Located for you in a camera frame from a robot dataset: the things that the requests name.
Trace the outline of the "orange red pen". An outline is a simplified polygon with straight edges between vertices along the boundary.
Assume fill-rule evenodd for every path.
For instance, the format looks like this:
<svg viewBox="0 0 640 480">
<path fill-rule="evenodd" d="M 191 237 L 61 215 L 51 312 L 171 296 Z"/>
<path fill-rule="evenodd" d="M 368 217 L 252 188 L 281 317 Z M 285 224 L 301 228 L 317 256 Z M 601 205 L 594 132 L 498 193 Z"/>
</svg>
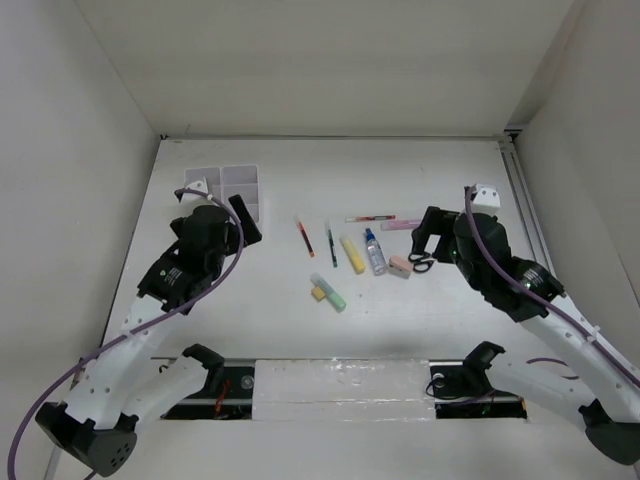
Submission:
<svg viewBox="0 0 640 480">
<path fill-rule="evenodd" d="M 316 253 L 315 253 L 315 250 L 314 250 L 314 248 L 313 248 L 313 246 L 311 244 L 311 241 L 310 241 L 308 232 L 306 230 L 306 227 L 304 226 L 303 222 L 301 221 L 300 217 L 297 214 L 294 215 L 294 221 L 295 221 L 296 227 L 298 228 L 298 230 L 299 230 L 299 232 L 300 232 L 300 234 L 302 236 L 302 239 L 303 239 L 303 241 L 305 243 L 305 247 L 306 247 L 306 249 L 307 249 L 307 251 L 309 253 L 309 256 L 311 258 L 314 258 L 316 256 Z"/>
</svg>

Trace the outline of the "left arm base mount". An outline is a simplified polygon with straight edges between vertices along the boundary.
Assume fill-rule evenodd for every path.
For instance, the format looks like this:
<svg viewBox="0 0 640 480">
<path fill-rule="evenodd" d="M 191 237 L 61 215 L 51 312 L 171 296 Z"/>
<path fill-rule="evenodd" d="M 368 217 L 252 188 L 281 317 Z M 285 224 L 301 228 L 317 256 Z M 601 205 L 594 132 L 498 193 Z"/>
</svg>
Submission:
<svg viewBox="0 0 640 480">
<path fill-rule="evenodd" d="M 226 364 L 218 379 L 212 374 L 205 386 L 181 400 L 163 420 L 251 420 L 255 386 L 255 365 L 247 362 Z"/>
</svg>

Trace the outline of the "pink highlighter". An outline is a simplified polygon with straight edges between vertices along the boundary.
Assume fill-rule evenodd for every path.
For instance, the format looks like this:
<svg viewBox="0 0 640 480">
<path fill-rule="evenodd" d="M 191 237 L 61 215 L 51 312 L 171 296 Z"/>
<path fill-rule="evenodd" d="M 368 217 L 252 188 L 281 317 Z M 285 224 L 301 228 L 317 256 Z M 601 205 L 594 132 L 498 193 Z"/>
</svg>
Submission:
<svg viewBox="0 0 640 480">
<path fill-rule="evenodd" d="M 381 223 L 380 228 L 382 231 L 413 230 L 417 228 L 420 223 L 420 219 L 386 220 Z"/>
</svg>

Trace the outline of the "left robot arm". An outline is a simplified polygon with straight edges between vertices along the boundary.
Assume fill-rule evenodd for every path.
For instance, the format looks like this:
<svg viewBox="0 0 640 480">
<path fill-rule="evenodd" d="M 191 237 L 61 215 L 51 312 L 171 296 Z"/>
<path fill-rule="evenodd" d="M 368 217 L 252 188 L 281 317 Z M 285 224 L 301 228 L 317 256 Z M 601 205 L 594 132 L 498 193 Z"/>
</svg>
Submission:
<svg viewBox="0 0 640 480">
<path fill-rule="evenodd" d="M 238 261 L 262 239 L 241 195 L 202 198 L 191 214 L 171 222 L 176 239 L 138 284 L 119 335 L 73 369 L 82 377 L 63 400 L 43 400 L 35 412 L 52 442 L 91 475 L 116 473 L 148 423 L 192 394 L 208 397 L 222 387 L 224 359 L 201 344 L 139 382 L 164 340 L 232 272 L 225 260 Z"/>
</svg>

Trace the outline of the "yellow highlighter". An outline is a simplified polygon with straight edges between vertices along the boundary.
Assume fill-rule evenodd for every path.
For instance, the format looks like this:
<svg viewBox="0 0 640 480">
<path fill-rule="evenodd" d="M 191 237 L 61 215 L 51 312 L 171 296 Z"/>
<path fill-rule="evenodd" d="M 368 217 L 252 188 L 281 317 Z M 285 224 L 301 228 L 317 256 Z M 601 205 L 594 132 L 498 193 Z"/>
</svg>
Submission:
<svg viewBox="0 0 640 480">
<path fill-rule="evenodd" d="M 346 234 L 342 234 L 340 236 L 340 243 L 345 250 L 345 253 L 354 269 L 354 272 L 357 275 L 362 274 L 365 271 L 366 266 L 351 238 Z"/>
</svg>

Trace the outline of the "green highlighter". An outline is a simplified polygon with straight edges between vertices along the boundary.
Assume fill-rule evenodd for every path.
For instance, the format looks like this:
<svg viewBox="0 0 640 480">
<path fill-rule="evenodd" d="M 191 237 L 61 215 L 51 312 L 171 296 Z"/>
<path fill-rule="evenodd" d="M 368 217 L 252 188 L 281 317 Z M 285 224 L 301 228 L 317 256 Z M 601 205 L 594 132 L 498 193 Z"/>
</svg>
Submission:
<svg viewBox="0 0 640 480">
<path fill-rule="evenodd" d="M 318 273 L 313 273 L 310 276 L 310 280 L 313 285 L 312 289 L 315 286 L 321 287 L 327 294 L 327 297 L 324 300 L 327 300 L 337 312 L 341 313 L 346 309 L 347 304 L 345 300 L 321 275 L 319 275 Z"/>
</svg>

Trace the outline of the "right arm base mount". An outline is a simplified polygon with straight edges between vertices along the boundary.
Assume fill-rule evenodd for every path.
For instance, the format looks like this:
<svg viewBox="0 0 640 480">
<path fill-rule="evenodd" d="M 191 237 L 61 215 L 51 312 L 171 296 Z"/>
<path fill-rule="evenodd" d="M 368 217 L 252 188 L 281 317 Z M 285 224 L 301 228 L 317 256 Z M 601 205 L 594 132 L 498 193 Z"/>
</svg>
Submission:
<svg viewBox="0 0 640 480">
<path fill-rule="evenodd" d="M 474 387 L 462 374 L 461 364 L 430 368 L 425 394 L 435 401 L 438 420 L 528 419 L 524 401 L 491 387 Z"/>
</svg>

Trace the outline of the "green black pen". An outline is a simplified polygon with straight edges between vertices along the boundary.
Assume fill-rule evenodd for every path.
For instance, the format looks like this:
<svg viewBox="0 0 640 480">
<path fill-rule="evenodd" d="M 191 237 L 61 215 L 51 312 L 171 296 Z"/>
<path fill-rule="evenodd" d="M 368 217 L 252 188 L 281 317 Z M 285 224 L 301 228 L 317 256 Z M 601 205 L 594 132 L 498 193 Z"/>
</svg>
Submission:
<svg viewBox="0 0 640 480">
<path fill-rule="evenodd" d="M 334 237 L 333 237 L 333 233 L 332 233 L 332 228 L 331 228 L 329 220 L 325 221 L 325 233 L 326 233 L 326 236 L 327 236 L 327 241 L 328 241 L 328 246 L 329 246 L 329 251 L 330 251 L 330 256 L 331 256 L 332 267 L 333 268 L 337 268 L 338 267 L 338 259 L 337 259 L 337 254 L 336 254 L 336 248 L 335 248 L 335 242 L 334 242 Z"/>
</svg>

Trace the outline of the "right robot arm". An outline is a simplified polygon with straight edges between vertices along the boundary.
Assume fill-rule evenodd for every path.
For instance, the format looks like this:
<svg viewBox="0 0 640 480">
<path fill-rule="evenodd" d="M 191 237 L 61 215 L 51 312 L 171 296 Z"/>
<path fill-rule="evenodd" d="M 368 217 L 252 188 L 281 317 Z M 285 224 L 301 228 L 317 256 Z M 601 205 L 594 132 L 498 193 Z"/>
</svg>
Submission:
<svg viewBox="0 0 640 480">
<path fill-rule="evenodd" d="M 489 341 L 443 382 L 466 402 L 508 392 L 564 417 L 610 460 L 639 460 L 639 371 L 582 318 L 564 286 L 542 265 L 512 254 L 497 217 L 429 207 L 411 233 L 412 251 L 438 236 L 430 262 L 458 268 L 472 290 L 545 343 L 575 374 L 568 380 L 519 362 Z"/>
</svg>

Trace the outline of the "red clear pen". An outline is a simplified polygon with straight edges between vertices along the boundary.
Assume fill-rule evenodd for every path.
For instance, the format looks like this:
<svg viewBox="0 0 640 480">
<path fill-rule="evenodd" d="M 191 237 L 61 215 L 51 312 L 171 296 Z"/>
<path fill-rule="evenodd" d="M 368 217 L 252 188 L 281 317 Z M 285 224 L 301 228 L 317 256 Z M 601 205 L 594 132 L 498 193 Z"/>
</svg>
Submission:
<svg viewBox="0 0 640 480">
<path fill-rule="evenodd" d="M 354 217 L 346 217 L 345 223 L 377 222 L 377 221 L 389 221 L 389 220 L 395 220 L 395 219 L 396 219 L 396 215 L 354 216 Z"/>
</svg>

